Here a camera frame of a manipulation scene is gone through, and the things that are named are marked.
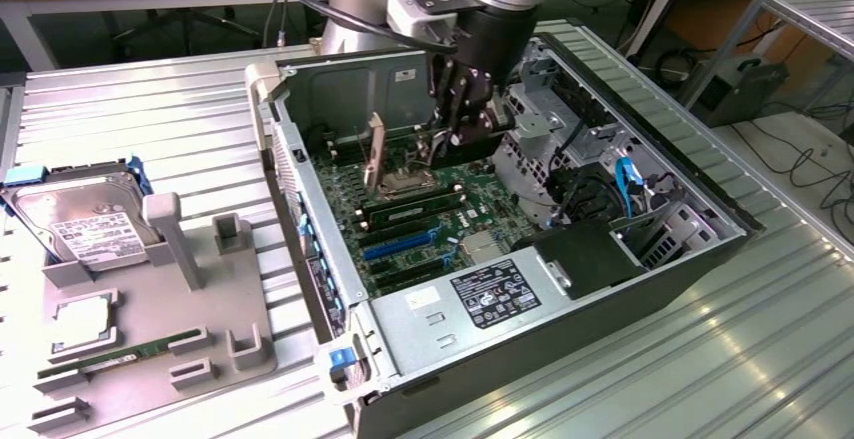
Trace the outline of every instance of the hard drive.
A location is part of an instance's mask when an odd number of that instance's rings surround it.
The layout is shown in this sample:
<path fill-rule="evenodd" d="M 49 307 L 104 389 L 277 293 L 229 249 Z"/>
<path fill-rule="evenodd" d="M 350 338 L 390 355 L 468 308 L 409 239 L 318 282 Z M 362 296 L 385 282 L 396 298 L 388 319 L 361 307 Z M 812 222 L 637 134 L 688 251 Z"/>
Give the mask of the hard drive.
<path fill-rule="evenodd" d="M 138 163 L 50 172 L 25 166 L 6 172 L 0 200 L 51 262 L 79 261 L 90 271 L 104 271 L 145 261 L 144 247 L 161 241 L 141 217 L 144 191 L 149 186 Z"/>

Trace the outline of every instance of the warning label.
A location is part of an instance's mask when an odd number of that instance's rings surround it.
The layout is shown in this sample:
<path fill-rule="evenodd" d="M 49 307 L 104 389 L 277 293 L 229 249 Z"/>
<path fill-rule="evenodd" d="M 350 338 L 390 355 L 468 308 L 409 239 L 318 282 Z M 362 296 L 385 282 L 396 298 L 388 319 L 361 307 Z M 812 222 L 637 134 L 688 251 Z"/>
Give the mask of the warning label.
<path fill-rule="evenodd" d="M 142 252 L 142 241 L 124 212 L 50 224 L 82 264 L 97 264 Z"/>
<path fill-rule="evenodd" d="M 540 305 L 510 259 L 452 279 L 450 285 L 480 329 Z"/>

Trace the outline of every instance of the power supply label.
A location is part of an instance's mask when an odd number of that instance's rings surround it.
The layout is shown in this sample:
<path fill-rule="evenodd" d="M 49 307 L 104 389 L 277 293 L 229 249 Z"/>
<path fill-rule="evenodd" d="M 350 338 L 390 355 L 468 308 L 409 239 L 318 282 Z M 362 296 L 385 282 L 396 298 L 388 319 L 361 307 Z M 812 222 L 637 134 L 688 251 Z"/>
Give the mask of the power supply label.
<path fill-rule="evenodd" d="M 82 264 L 97 264 L 144 251 L 124 212 L 50 224 L 50 229 Z"/>
<path fill-rule="evenodd" d="M 450 279 L 474 326 L 486 329 L 541 303 L 512 259 Z"/>

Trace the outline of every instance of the robotic arm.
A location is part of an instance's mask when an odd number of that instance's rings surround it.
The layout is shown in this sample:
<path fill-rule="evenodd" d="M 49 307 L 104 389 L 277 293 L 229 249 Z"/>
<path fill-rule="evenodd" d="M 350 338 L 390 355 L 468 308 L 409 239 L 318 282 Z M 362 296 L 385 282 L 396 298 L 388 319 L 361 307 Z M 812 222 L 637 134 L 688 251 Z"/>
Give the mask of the robotic arm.
<path fill-rule="evenodd" d="M 492 98 L 521 58 L 544 0 L 329 0 L 329 6 L 301 1 L 330 18 L 324 53 L 389 41 L 428 52 L 428 92 L 436 100 L 426 123 L 434 131 L 424 157 L 430 167 L 490 155 L 500 133 L 514 125 Z M 376 25 L 382 18 L 389 29 Z M 348 34 L 349 42 L 341 39 Z"/>

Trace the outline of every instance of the metal slotted surface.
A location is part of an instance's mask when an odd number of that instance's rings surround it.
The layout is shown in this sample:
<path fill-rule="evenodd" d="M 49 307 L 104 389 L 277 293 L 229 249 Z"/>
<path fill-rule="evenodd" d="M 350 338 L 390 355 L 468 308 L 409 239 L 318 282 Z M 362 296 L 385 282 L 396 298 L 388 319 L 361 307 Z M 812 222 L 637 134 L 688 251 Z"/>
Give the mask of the metal slotted surface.
<path fill-rule="evenodd" d="M 763 0 L 761 6 L 854 61 L 854 0 Z"/>
<path fill-rule="evenodd" d="M 553 33 L 592 66 L 767 231 L 663 311 L 406 436 L 851 435 L 854 274 L 844 260 L 851 254 L 833 248 L 833 238 L 801 221 L 795 207 L 780 205 L 699 132 L 701 125 L 592 34 L 563 22 L 545 23 L 540 30 Z M 309 53 L 292 51 L 286 54 Z M 85 154 L 94 158 L 129 144 L 156 157 L 148 172 L 158 190 L 181 194 L 185 225 L 225 210 L 254 213 L 277 339 L 281 367 L 273 374 L 85 437 L 172 437 L 180 430 L 192 431 L 186 437 L 349 436 L 344 414 L 324 403 L 309 366 L 313 334 L 244 131 L 241 69 L 265 58 L 244 53 L 30 76 L 19 157 L 65 163 L 71 136 L 86 139 Z M 0 256 L 10 256 L 0 262 L 0 284 L 10 281 L 0 292 L 0 311 L 5 297 L 14 294 L 19 303 L 25 286 L 39 280 L 26 236 L 10 229 L 0 238 Z M 0 323 L 0 345 L 3 328 L 17 327 L 14 317 L 26 314 L 31 311 L 22 304 L 6 314 L 11 319 Z M 2 361 L 11 356 L 0 356 L 0 387 L 3 369 L 11 370 Z M 33 395 L 27 387 L 0 388 L 0 404 L 23 394 Z M 11 427 L 19 417 L 6 418 L 0 414 L 0 435 L 19 432 Z"/>

